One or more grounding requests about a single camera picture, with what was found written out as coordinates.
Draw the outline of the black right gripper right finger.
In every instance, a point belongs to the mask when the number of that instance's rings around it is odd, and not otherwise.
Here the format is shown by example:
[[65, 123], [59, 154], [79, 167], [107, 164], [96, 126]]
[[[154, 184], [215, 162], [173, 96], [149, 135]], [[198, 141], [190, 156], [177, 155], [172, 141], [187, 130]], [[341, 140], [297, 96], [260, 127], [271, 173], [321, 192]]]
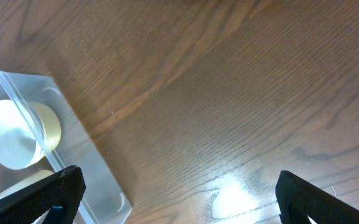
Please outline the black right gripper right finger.
[[359, 210], [288, 170], [280, 172], [275, 193], [282, 224], [359, 223]]

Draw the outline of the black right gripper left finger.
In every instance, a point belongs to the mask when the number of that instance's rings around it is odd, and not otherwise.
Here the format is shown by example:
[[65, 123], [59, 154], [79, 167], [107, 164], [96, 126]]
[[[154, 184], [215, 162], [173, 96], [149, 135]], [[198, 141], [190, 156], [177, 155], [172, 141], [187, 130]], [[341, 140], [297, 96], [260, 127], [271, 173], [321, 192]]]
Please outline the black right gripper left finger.
[[86, 190], [82, 170], [66, 167], [0, 199], [0, 223], [73, 223]]

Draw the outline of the yellow plastic bowl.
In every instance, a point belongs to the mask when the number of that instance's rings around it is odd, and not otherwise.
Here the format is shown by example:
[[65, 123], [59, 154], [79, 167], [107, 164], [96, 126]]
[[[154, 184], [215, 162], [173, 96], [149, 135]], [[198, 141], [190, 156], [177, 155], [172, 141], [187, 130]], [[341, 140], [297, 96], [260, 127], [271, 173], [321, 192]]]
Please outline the yellow plastic bowl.
[[41, 126], [41, 143], [46, 146], [47, 152], [54, 151], [62, 137], [62, 129], [57, 115], [45, 104], [30, 101], [28, 105]]

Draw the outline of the white plastic cup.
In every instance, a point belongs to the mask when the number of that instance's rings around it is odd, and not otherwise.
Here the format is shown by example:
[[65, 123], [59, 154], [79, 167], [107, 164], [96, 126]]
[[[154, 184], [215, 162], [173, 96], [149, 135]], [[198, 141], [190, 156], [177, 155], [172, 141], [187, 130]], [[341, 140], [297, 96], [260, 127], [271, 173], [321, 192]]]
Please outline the white plastic cup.
[[54, 174], [54, 172], [50, 170], [40, 170], [36, 172], [35, 174], [32, 174], [31, 176], [28, 176], [24, 180], [14, 184], [13, 186], [9, 187], [8, 189], [2, 191], [0, 193], [0, 199], [7, 197], [8, 195], [11, 195], [23, 188], [26, 188], [50, 175]]

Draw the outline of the white plastic bowl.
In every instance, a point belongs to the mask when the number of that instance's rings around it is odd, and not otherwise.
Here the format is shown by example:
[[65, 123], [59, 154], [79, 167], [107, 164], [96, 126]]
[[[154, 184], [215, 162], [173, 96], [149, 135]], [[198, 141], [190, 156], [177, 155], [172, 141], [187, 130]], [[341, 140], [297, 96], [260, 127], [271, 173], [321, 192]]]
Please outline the white plastic bowl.
[[0, 164], [21, 170], [44, 157], [26, 120], [11, 100], [0, 100]]

